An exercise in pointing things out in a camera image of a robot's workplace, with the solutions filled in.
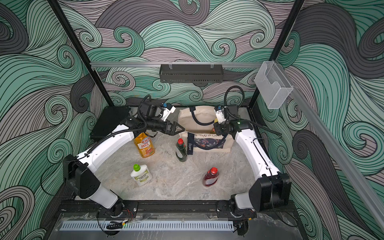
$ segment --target aluminum rail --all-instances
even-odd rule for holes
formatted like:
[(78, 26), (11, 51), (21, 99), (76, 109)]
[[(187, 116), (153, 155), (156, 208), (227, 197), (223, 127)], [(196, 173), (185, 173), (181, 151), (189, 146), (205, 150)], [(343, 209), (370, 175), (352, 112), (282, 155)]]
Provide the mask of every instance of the aluminum rail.
[(209, 64), (223, 68), (260, 68), (263, 62), (141, 62), (141, 61), (96, 61), (92, 68), (159, 68), (161, 64)]

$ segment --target marble table surface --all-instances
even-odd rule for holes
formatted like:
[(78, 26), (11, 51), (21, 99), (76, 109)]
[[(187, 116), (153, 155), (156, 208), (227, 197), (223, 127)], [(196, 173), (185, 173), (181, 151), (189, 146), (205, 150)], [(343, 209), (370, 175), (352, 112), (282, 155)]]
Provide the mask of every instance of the marble table surface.
[[(244, 109), (243, 118), (248, 118)], [(177, 119), (178, 113), (172, 114)], [(252, 169), (240, 146), (234, 142), (230, 153), (194, 152), (185, 162), (176, 158), (178, 135), (163, 133), (152, 139), (155, 154), (142, 158), (133, 141), (128, 142), (95, 172), (101, 183), (125, 200), (228, 200), (246, 192), (255, 182)], [(139, 187), (130, 176), (134, 164), (146, 164), (153, 178)], [(205, 187), (202, 179), (216, 167), (216, 184)]]

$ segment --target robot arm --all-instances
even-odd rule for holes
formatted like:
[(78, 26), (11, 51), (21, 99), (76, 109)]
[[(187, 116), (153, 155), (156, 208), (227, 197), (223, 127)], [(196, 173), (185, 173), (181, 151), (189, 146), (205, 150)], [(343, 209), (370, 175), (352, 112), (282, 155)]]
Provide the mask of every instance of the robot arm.
[[(151, 102), (145, 102), (146, 109), (152, 109)], [(164, 104), (163, 116), (160, 119), (152, 119), (154, 116), (151, 111), (150, 116), (145, 115), (147, 122), (147, 129), (153, 131), (160, 131), (168, 135), (176, 135), (184, 131), (184, 128), (177, 122), (171, 123), (166, 118), (170, 113), (174, 112), (175, 107), (171, 104)], [(121, 213), (121, 203), (118, 203), (118, 196), (107, 188), (103, 187), (100, 181), (95, 177), (94, 173), (104, 163), (104, 161), (116, 152), (127, 142), (133, 140), (138, 134), (143, 131), (121, 132), (122, 130), (140, 129), (144, 123), (133, 117), (128, 116), (123, 124), (118, 125), (110, 135), (112, 137), (101, 142), (92, 152), (87, 149), (79, 153), (76, 157), (68, 155), (63, 161), (63, 175), (64, 183), (69, 186), (75, 193), (82, 199), (89, 198), (106, 209), (111, 209), (111, 215), (117, 216)]]
[[(143, 115), (146, 117), (147, 129), (172, 136), (184, 131), (184, 128), (177, 122), (170, 123), (165, 118), (153, 117), (156, 111), (150, 102), (147, 102), (145, 106)], [(166, 113), (167, 116), (174, 111), (172, 111), (173, 106), (163, 107), (163, 113)], [(140, 129), (143, 124), (141, 120), (129, 116), (124, 124), (118, 125), (111, 134), (126, 129)], [(239, 143), (255, 175), (256, 182), (248, 192), (235, 194), (231, 197), (234, 215), (241, 216), (246, 209), (263, 210), (268, 208), (272, 201), (275, 206), (287, 204), (290, 193), (289, 176), (281, 174), (279, 169), (274, 166), (261, 147), (249, 121), (231, 119), (229, 116), (225, 116), (221, 124), (217, 122), (214, 126), (217, 135), (229, 133)], [(77, 157), (67, 156), (63, 163), (65, 184), (82, 199), (89, 198), (109, 209), (111, 216), (118, 216), (122, 212), (122, 201), (119, 201), (115, 193), (103, 187), (94, 173), (109, 156), (144, 131), (115, 134), (100, 143), (91, 153), (87, 150)]]
[(261, 211), (271, 208), (272, 203), (273, 206), (286, 205), (291, 189), (290, 177), (282, 174), (269, 159), (250, 122), (240, 119), (236, 106), (228, 106), (225, 110), (216, 107), (216, 116), (220, 119), (214, 124), (216, 134), (232, 135), (243, 149), (256, 180), (248, 192), (231, 196), (232, 212), (241, 216), (245, 209)]

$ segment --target orange dish soap bottle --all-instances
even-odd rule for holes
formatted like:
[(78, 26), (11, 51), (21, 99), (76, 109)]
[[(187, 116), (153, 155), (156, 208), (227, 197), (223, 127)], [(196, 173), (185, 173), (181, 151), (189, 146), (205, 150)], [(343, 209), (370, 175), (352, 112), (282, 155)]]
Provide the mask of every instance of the orange dish soap bottle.
[(133, 140), (133, 142), (139, 150), (141, 157), (149, 157), (155, 153), (155, 148), (152, 144), (152, 140), (150, 137), (145, 135), (145, 133), (142, 132)]

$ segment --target white detergent bottle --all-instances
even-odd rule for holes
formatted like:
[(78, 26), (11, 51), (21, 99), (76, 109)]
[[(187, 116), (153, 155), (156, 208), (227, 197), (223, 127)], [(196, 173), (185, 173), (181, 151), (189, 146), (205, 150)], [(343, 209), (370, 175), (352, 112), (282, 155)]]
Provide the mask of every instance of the white detergent bottle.
[(149, 172), (147, 165), (133, 165), (133, 171), (131, 177), (135, 179), (139, 186), (142, 186), (152, 179), (152, 174)]

